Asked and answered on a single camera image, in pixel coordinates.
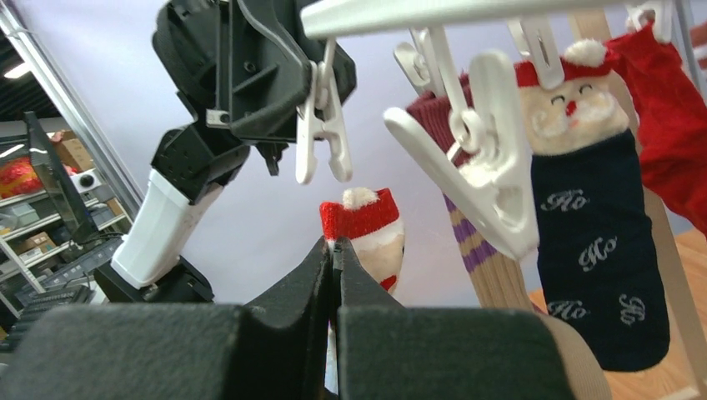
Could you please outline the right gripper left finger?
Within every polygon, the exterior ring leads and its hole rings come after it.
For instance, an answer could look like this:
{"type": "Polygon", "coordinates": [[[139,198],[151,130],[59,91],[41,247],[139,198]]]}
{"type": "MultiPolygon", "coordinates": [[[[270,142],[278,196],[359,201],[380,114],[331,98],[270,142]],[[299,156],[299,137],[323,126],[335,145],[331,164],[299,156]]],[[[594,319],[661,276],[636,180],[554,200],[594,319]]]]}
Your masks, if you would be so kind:
{"type": "Polygon", "coordinates": [[[244,305],[56,307],[24,335],[4,399],[322,399],[332,258],[324,240],[244,305]]]}

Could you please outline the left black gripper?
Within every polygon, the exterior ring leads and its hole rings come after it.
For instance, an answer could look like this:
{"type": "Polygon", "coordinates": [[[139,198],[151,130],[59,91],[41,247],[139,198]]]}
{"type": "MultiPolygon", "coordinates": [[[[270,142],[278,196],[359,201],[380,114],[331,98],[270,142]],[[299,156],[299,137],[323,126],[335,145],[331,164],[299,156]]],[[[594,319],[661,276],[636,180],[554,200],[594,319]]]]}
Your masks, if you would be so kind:
{"type": "Polygon", "coordinates": [[[255,146],[272,176],[295,140],[295,114],[325,42],[305,36],[306,1],[168,1],[153,48],[211,128],[255,146]]]}

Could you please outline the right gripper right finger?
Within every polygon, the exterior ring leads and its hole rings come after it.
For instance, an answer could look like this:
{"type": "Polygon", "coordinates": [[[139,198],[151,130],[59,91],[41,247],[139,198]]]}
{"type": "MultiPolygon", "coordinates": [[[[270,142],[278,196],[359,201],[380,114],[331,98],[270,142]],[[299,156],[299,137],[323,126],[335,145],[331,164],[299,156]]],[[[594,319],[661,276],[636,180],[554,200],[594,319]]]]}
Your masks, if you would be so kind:
{"type": "Polygon", "coordinates": [[[572,399],[556,342],[539,315],[497,308],[407,308],[367,272],[349,240],[339,274],[342,399],[572,399]]]}

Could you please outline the white hanger clip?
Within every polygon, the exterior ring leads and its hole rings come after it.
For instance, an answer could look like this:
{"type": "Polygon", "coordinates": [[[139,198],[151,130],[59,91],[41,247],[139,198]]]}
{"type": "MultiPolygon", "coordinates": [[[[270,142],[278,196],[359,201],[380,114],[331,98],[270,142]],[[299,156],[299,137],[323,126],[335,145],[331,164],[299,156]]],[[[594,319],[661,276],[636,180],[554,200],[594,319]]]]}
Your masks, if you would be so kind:
{"type": "Polygon", "coordinates": [[[298,107],[295,177],[302,185],[310,183],[316,171],[314,141],[317,139],[328,142],[328,165],[333,176],[341,183],[350,181],[353,176],[342,103],[333,73],[336,47],[336,39],[329,38],[323,60],[310,63],[311,87],[306,100],[298,107]]]}
{"type": "Polygon", "coordinates": [[[450,149],[401,108],[386,110],[384,124],[486,240],[518,261],[538,246],[539,231],[514,65],[498,50],[474,57],[468,102],[450,51],[435,54],[451,105],[450,149]]]}

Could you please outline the red santa sock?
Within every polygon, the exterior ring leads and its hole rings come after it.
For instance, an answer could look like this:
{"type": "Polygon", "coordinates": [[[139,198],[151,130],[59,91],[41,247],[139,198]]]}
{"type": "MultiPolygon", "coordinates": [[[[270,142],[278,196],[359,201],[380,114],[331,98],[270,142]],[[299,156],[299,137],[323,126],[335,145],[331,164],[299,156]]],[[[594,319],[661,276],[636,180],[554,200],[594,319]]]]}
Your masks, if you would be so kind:
{"type": "Polygon", "coordinates": [[[347,238],[364,270],[392,294],[403,265],[405,228],[391,190],[348,188],[340,202],[321,203],[319,214],[328,245],[347,238]]]}

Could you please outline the white clip sock hanger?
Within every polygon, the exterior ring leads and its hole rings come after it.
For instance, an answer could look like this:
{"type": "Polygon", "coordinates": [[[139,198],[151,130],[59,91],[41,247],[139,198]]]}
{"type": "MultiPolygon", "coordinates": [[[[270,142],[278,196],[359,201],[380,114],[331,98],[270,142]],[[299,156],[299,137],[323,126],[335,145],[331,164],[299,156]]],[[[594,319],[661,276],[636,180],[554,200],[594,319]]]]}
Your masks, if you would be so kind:
{"type": "Polygon", "coordinates": [[[594,1],[319,1],[301,12],[311,39],[334,39],[394,29],[423,28],[428,64],[439,71],[451,111],[453,144],[442,152],[406,111],[392,107],[384,124],[394,138],[463,215],[498,251],[520,260],[539,243],[524,119],[513,62],[490,50],[474,57],[465,93],[445,27],[455,23],[517,18],[515,37],[525,40],[544,88],[564,72],[545,13],[595,8],[594,1]]]}

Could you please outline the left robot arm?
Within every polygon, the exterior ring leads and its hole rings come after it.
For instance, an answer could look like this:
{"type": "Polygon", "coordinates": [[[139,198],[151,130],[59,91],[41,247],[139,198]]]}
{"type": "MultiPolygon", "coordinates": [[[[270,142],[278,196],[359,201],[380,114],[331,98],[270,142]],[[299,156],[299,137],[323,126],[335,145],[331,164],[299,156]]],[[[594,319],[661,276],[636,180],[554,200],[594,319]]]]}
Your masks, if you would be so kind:
{"type": "Polygon", "coordinates": [[[190,111],[153,156],[146,197],[96,281],[113,302],[152,293],[157,302],[208,302],[212,293],[181,252],[207,209],[256,148],[271,175],[289,146],[295,177],[309,183],[324,140],[334,177],[353,167],[342,105],[356,88],[354,60],[334,39],[305,35],[304,1],[169,1],[153,50],[190,111]]]}

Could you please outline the navy santa ho sock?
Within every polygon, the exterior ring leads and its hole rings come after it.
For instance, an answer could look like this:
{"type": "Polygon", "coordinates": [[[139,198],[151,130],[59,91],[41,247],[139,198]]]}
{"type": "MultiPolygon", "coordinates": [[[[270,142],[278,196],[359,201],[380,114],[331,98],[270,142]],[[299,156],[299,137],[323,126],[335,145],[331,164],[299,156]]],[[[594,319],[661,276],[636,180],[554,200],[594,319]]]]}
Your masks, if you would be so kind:
{"type": "Polygon", "coordinates": [[[670,333],[634,135],[609,90],[606,46],[581,40],[559,60],[564,79],[551,89],[532,62],[515,67],[547,311],[604,370],[642,371],[665,357],[670,333]]]}

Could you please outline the wooden clothes rack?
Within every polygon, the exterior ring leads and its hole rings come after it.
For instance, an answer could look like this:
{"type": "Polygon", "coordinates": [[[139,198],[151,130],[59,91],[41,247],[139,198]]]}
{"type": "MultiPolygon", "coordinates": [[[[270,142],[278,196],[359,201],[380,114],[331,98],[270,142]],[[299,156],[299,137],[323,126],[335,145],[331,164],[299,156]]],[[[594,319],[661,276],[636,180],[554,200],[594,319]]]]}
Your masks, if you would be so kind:
{"type": "Polygon", "coordinates": [[[656,367],[643,372],[609,373],[615,399],[705,399],[706,339],[688,278],[662,200],[644,189],[645,211],[669,311],[670,350],[656,367]]]}

